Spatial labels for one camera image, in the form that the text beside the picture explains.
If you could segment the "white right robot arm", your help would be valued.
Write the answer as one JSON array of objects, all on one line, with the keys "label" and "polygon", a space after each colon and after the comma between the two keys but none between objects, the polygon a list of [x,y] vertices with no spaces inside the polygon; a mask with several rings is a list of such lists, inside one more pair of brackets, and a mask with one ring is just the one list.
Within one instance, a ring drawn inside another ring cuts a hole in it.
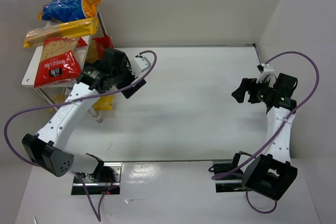
[{"label": "white right robot arm", "polygon": [[264,103],[267,116],[267,146],[245,169],[242,186],[272,200],[279,200],[297,177],[291,165],[290,134],[296,100],[291,98],[297,78],[279,74],[274,85],[256,78],[243,78],[232,93],[238,103]]}]

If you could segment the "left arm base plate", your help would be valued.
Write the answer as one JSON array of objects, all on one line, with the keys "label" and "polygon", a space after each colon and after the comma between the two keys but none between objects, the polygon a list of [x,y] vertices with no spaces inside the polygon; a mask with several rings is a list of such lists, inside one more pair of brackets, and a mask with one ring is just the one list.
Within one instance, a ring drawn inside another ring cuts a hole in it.
[{"label": "left arm base plate", "polygon": [[106,162],[99,178],[80,173],[89,195],[118,195],[120,193],[122,163]]}]

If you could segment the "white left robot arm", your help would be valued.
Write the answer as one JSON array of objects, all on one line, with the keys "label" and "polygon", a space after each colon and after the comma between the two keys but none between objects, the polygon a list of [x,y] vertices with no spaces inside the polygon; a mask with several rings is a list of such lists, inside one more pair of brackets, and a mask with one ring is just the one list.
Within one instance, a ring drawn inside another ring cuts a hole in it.
[{"label": "white left robot arm", "polygon": [[101,60],[83,68],[68,96],[68,104],[61,106],[35,135],[24,136],[22,143],[30,160],[57,177],[67,172],[98,177],[103,161],[88,153],[66,152],[68,140],[77,124],[98,101],[99,94],[116,87],[129,98],[145,85],[145,80],[137,78],[151,66],[141,55],[128,58],[123,51],[107,48]]}]

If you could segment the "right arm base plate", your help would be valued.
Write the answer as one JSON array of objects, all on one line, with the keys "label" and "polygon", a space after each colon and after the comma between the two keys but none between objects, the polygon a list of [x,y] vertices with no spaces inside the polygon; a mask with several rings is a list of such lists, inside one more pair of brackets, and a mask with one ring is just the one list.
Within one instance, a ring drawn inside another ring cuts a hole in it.
[{"label": "right arm base plate", "polygon": [[[212,166],[208,169],[209,172],[217,175],[219,173],[227,173],[239,165],[241,156],[251,156],[251,154],[239,151],[235,153],[232,159],[225,159],[222,161],[213,162]],[[229,175],[222,180],[215,181],[215,187],[217,193],[233,193],[242,192],[246,189],[241,185],[244,172],[240,169],[236,172],[238,175]]]}]

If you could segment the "red fusilli pasta bag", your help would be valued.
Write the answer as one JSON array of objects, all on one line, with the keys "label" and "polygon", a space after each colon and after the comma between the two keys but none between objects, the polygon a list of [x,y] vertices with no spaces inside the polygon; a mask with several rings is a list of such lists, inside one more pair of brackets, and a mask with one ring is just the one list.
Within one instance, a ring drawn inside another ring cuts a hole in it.
[{"label": "red fusilli pasta bag", "polygon": [[48,38],[44,41],[34,88],[74,81],[81,73],[78,48],[88,44],[80,38]]}]

